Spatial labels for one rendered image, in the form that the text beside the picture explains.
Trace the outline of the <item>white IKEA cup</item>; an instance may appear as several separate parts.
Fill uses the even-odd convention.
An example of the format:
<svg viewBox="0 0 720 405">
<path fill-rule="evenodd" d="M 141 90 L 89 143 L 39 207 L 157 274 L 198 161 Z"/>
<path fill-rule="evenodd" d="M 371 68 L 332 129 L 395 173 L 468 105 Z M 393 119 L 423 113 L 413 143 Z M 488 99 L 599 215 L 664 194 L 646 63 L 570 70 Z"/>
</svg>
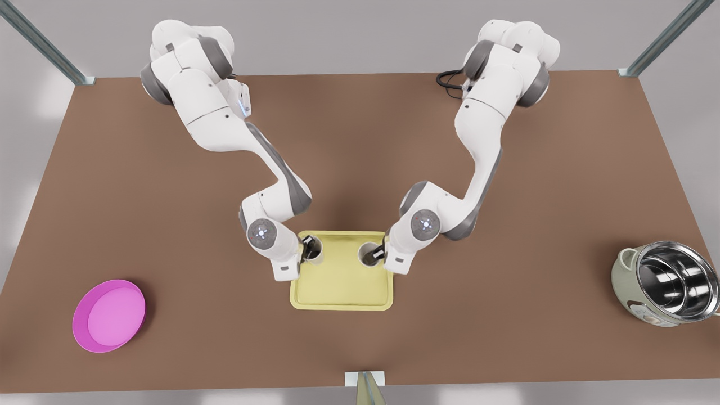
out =
<svg viewBox="0 0 720 405">
<path fill-rule="evenodd" d="M 303 253 L 301 254 L 301 263 L 321 264 L 324 259 L 321 239 L 309 234 L 304 236 L 302 242 Z"/>
<path fill-rule="evenodd" d="M 358 260 L 368 268 L 382 264 L 385 259 L 385 244 L 366 242 L 358 249 Z"/>
</svg>

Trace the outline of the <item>yellow rectangular tray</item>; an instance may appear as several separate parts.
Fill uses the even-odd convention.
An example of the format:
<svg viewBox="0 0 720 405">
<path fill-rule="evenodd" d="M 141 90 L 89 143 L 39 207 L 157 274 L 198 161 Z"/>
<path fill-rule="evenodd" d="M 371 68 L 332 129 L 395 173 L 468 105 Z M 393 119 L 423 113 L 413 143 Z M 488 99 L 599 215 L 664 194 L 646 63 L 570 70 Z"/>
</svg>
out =
<svg viewBox="0 0 720 405">
<path fill-rule="evenodd" d="M 322 262 L 303 263 L 290 283 L 290 303 L 296 309 L 385 311 L 393 305 L 393 273 L 378 264 L 362 264 L 363 247 L 380 245 L 383 231 L 302 231 L 322 243 Z"/>
</svg>

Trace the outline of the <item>pink round bowl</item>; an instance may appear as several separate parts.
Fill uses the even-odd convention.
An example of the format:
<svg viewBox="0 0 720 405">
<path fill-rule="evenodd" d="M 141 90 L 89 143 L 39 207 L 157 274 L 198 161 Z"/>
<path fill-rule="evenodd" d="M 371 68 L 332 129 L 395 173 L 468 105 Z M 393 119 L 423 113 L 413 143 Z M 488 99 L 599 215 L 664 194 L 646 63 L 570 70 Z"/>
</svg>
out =
<svg viewBox="0 0 720 405">
<path fill-rule="evenodd" d="M 146 320 L 146 298 L 128 280 L 98 284 L 75 307 L 71 328 L 75 342 L 88 352 L 121 348 L 141 330 Z"/>
</svg>

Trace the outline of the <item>pale green steel-lined cooker pot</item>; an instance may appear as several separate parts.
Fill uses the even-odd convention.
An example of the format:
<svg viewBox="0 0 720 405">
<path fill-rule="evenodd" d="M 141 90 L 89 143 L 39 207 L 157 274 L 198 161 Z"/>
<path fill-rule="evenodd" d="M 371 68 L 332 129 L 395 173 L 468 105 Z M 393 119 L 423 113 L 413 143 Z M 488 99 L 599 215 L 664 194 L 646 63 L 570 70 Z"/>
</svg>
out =
<svg viewBox="0 0 720 405">
<path fill-rule="evenodd" d="M 676 327 L 720 316 L 720 274 L 682 243 L 623 249 L 610 279 L 623 308 L 649 325 Z"/>
</svg>

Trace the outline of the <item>silver frame post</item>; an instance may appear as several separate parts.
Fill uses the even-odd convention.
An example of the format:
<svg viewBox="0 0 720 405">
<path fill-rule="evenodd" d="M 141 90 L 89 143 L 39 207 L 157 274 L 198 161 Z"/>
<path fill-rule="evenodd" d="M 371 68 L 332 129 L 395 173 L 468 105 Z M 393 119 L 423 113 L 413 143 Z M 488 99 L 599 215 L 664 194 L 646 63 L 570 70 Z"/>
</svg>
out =
<svg viewBox="0 0 720 405">
<path fill-rule="evenodd" d="M 386 405 L 381 387 L 385 386 L 385 371 L 349 371 L 344 374 L 345 387 L 355 387 L 355 405 Z"/>
<path fill-rule="evenodd" d="M 75 86 L 95 84 L 95 77 L 80 72 L 10 0 L 0 0 L 0 16 Z"/>
<path fill-rule="evenodd" d="M 691 0 L 681 13 L 661 31 L 629 67 L 618 69 L 617 74 L 619 74 L 620 77 L 626 78 L 640 77 L 714 2 L 715 0 Z"/>
</svg>

